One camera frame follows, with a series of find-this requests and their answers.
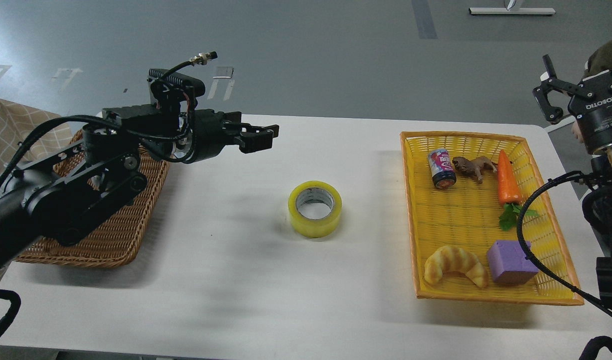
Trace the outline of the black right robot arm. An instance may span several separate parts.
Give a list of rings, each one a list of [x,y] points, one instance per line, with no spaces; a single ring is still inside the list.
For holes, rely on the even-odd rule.
[[[582,211],[608,248],[608,255],[596,260],[600,294],[592,296],[569,283],[566,287],[612,317],[612,69],[571,83],[557,77],[548,55],[543,56],[543,61],[546,71],[541,84],[533,89],[533,96],[544,118],[552,125],[573,117],[592,157],[592,171],[588,174],[572,171],[548,180],[530,200],[566,182],[580,182],[589,187],[589,193],[582,199]]]

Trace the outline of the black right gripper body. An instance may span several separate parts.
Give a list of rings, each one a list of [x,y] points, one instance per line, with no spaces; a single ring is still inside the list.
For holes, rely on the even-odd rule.
[[[579,86],[581,93],[571,98],[568,110],[587,153],[602,155],[612,147],[612,69],[582,79]]]

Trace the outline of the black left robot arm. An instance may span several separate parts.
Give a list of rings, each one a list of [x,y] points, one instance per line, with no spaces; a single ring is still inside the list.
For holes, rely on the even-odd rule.
[[[157,161],[183,164],[216,157],[231,145],[245,154],[269,150],[278,125],[244,123],[239,111],[197,109],[205,85],[180,70],[214,59],[212,51],[171,69],[150,69],[148,104],[37,125],[0,175],[0,270],[39,237],[78,244],[132,203],[148,185],[139,170],[139,146]],[[38,161],[22,161],[41,137],[71,121],[83,123],[80,141]]]

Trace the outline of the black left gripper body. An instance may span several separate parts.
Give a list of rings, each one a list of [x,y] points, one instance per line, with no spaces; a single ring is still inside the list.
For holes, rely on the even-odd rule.
[[[242,112],[201,109],[194,112],[191,155],[188,162],[199,162],[219,155],[225,146],[237,145],[242,130]]]

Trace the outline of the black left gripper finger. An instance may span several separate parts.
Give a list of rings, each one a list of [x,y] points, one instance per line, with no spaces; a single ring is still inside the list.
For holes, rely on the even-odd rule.
[[[250,123],[238,123],[236,127],[239,130],[236,131],[236,138],[276,138],[279,135],[280,126],[277,124],[268,126],[257,126],[251,125]]]
[[[272,148],[273,135],[240,135],[239,149],[245,154]]]

